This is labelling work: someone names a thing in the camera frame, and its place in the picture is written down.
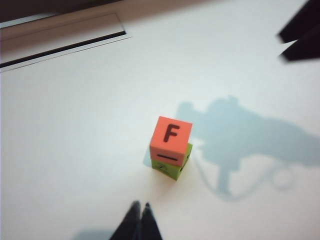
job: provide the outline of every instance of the green cube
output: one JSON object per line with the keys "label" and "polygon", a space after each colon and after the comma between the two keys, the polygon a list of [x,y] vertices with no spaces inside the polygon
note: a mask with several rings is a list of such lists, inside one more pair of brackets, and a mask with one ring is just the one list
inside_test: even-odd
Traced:
{"label": "green cube", "polygon": [[169,176],[170,178],[173,178],[174,180],[177,180],[190,157],[191,149],[192,144],[188,143],[182,166],[171,165],[169,163],[151,159],[152,168],[159,170],[160,172]]}

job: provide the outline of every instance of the stacked blocks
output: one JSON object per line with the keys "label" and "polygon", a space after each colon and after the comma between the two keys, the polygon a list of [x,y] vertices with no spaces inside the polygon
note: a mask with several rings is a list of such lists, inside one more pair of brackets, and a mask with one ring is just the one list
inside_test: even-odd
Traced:
{"label": "stacked blocks", "polygon": [[191,127],[189,122],[159,117],[150,142],[152,168],[178,179],[191,153]]}

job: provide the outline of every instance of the letter f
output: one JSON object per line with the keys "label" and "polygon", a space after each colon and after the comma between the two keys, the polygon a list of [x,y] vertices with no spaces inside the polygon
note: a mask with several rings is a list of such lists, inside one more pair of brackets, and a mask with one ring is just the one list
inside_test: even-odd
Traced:
{"label": "letter f", "polygon": [[169,124],[166,129],[163,141],[166,143],[166,142],[168,142],[170,136],[177,136],[177,133],[172,132],[171,129],[179,129],[179,128],[180,127],[178,125]]}

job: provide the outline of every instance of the black object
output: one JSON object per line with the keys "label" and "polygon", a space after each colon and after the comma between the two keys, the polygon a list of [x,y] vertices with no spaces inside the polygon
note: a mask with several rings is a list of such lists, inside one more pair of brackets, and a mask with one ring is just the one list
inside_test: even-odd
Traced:
{"label": "black object", "polygon": [[297,40],[282,53],[288,61],[320,58],[320,1],[309,0],[279,36],[284,43]]}
{"label": "black object", "polygon": [[140,203],[134,201],[109,240],[162,240],[149,203],[140,219]]}

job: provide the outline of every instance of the white floor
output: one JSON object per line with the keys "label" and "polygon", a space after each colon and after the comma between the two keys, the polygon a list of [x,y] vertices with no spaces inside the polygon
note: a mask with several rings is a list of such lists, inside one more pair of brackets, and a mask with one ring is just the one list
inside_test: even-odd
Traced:
{"label": "white floor", "polygon": [[[164,240],[320,239],[320,60],[276,34],[303,0],[125,0],[131,38],[1,73],[1,239],[107,239],[134,200]],[[158,116],[193,122],[177,182]]]}

